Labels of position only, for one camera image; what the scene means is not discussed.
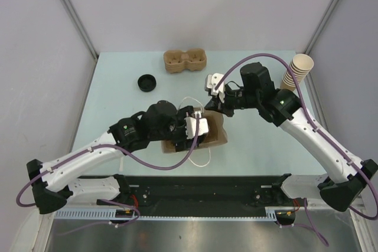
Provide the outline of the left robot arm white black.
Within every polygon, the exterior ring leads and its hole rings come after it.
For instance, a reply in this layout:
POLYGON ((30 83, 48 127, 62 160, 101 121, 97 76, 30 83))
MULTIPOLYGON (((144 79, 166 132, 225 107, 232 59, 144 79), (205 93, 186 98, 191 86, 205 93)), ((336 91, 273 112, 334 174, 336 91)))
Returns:
POLYGON ((94 167, 128 156, 148 168, 170 171, 181 166, 209 133, 207 119, 193 106, 177 109, 168 101, 159 101, 146 111, 123 118, 92 143, 51 162, 34 159, 27 163, 34 204, 40 214, 49 214, 69 203, 122 205, 129 201, 131 188, 126 177, 114 174, 106 178, 83 178, 94 167), (186 152, 173 166, 151 165, 133 153, 151 142, 168 141, 177 152, 186 152))

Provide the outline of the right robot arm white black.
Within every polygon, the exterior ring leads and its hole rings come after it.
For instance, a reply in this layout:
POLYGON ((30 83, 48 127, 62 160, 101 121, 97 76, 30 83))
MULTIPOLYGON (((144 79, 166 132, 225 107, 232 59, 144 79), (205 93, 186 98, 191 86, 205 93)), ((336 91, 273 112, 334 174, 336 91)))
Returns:
POLYGON ((321 199, 339 212, 346 211, 377 172, 377 163, 363 161, 342 147, 306 114, 295 93, 275 88, 268 69, 261 63, 246 64, 240 76, 243 84, 233 90, 223 83, 223 74, 209 74, 204 89, 211 100, 205 108, 228 117, 235 110, 257 109, 260 117, 295 138, 326 171, 317 177, 285 175, 272 191, 273 200, 287 205, 296 198, 321 199))

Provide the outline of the brown paper bag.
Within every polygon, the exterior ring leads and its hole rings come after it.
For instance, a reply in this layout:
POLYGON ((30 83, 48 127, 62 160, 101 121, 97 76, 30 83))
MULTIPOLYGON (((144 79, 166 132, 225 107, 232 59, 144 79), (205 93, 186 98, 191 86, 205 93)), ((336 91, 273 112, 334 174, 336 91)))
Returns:
POLYGON ((185 100, 192 100, 196 102, 199 106, 195 107, 195 110, 201 110, 203 117, 207 119, 209 132, 204 139, 204 142, 200 144, 198 147, 199 149, 207 149, 208 150, 208 161, 203 164, 199 165, 195 163, 191 158, 188 160, 196 167, 203 168, 206 167, 211 162, 211 148, 215 146, 224 145, 228 142, 227 133, 223 128, 224 118, 221 113, 217 113, 210 110, 205 110, 203 104, 198 101, 197 99, 187 96, 182 99, 180 104, 178 105, 178 109, 181 108, 184 104, 185 100))

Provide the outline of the white straw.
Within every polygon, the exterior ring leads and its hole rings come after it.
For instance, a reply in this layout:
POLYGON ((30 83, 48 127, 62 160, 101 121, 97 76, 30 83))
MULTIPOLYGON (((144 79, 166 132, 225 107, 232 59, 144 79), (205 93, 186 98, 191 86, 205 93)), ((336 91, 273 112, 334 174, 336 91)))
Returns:
POLYGON ((123 172, 123 166, 124 166, 124 157, 121 157, 120 162, 119 162, 119 172, 123 172))

